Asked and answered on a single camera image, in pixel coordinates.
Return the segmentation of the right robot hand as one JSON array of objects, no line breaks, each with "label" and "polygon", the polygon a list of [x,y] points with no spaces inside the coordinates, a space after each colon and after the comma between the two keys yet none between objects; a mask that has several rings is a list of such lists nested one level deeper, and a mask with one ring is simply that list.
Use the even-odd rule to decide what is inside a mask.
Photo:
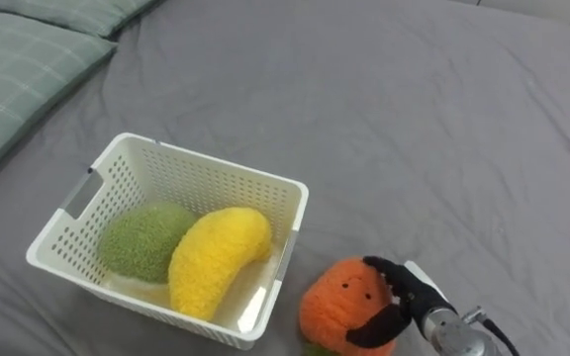
[{"label": "right robot hand", "polygon": [[456,309],[429,284],[421,281],[406,266],[378,257],[364,256],[362,261],[384,276],[399,303],[389,304],[364,325],[346,333],[346,340],[358,347],[374,349],[398,337],[412,321],[421,323],[430,312]]}]

